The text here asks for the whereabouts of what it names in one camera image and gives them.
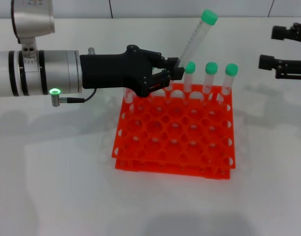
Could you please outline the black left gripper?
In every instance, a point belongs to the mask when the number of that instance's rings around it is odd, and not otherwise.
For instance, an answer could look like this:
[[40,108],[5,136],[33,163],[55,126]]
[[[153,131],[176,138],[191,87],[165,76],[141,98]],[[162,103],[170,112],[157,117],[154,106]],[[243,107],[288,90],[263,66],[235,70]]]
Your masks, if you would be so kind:
[[[166,88],[181,80],[184,68],[175,68],[179,58],[165,59],[161,53],[129,45],[117,55],[81,55],[84,89],[128,88],[139,97]],[[166,69],[152,75],[152,67]]]

